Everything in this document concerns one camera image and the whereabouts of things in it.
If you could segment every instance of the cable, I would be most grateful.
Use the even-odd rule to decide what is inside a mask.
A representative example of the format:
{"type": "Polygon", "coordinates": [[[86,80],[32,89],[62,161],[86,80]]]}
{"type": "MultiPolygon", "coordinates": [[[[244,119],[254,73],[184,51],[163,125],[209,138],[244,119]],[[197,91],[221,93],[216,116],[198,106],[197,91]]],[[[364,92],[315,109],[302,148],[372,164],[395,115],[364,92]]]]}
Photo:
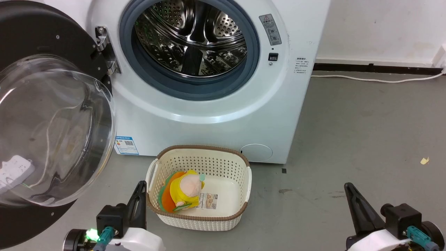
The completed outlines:
{"type": "Polygon", "coordinates": [[[344,75],[311,75],[312,78],[346,78],[346,79],[353,79],[353,80],[359,80],[359,81],[370,81],[370,82],[380,82],[380,83],[389,83],[389,84],[396,84],[396,83],[403,83],[403,82],[409,82],[409,81],[418,81],[418,80],[429,80],[438,78],[439,76],[446,74],[446,68],[442,70],[442,72],[438,75],[427,77],[427,78],[419,78],[419,79],[404,79],[399,81],[387,81],[387,80],[379,80],[379,79],[359,79],[344,75]]]}

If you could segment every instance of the open washing machine door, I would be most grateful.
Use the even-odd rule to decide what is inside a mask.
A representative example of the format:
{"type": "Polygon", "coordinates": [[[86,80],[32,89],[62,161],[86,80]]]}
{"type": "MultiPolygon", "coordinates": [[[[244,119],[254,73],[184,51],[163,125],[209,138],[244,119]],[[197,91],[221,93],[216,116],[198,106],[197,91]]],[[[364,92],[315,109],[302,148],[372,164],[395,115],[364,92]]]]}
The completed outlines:
{"type": "Polygon", "coordinates": [[[113,149],[115,112],[101,83],[110,84],[110,64],[66,14],[0,2],[0,37],[3,249],[52,225],[95,181],[113,149]]]}

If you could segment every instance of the basket handle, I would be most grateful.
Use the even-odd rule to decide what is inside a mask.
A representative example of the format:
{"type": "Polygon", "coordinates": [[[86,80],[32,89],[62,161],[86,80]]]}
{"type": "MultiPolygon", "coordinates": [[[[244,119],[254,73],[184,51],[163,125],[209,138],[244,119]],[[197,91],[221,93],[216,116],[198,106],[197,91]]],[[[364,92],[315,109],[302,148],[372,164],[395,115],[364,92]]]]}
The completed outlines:
{"type": "Polygon", "coordinates": [[[251,195],[251,185],[252,185],[252,172],[251,168],[248,167],[248,191],[246,192],[245,202],[248,202],[249,196],[251,195]]]}
{"type": "Polygon", "coordinates": [[[153,180],[155,179],[155,173],[158,169],[158,159],[154,159],[147,170],[147,175],[145,177],[145,182],[147,182],[148,189],[147,193],[152,190],[153,180]]]}

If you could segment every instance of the concrete floor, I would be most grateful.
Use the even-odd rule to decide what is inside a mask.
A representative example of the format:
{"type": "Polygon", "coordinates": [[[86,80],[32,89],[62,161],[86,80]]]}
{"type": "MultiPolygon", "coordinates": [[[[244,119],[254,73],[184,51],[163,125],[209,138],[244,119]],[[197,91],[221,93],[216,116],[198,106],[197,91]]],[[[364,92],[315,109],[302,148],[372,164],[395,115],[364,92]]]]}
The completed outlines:
{"type": "MultiPolygon", "coordinates": [[[[387,80],[422,77],[345,74],[387,80]]],[[[404,84],[313,78],[288,163],[252,165],[250,202],[236,228],[184,230],[165,225],[148,211],[148,230],[163,238],[167,250],[345,250],[346,237],[354,234],[345,182],[355,184],[377,211],[384,203],[408,203],[445,230],[445,97],[446,77],[404,84]],[[430,162],[421,165],[423,157],[430,162]]],[[[114,154],[66,215],[8,250],[60,250],[70,229],[94,227],[104,205],[126,203],[152,160],[114,154]],[[111,182],[117,178],[121,182],[111,182]]]]}

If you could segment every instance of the door hinge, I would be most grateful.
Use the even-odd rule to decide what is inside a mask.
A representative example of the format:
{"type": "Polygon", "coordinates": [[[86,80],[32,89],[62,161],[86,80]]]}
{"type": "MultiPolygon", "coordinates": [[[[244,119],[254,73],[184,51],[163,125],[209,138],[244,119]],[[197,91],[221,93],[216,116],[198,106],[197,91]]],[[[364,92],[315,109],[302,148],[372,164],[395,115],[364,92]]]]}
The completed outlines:
{"type": "Polygon", "coordinates": [[[97,42],[96,49],[104,55],[107,63],[107,75],[111,76],[115,73],[121,73],[121,68],[119,67],[118,59],[113,50],[113,45],[108,35],[107,28],[105,26],[97,26],[95,32],[97,42]]]}

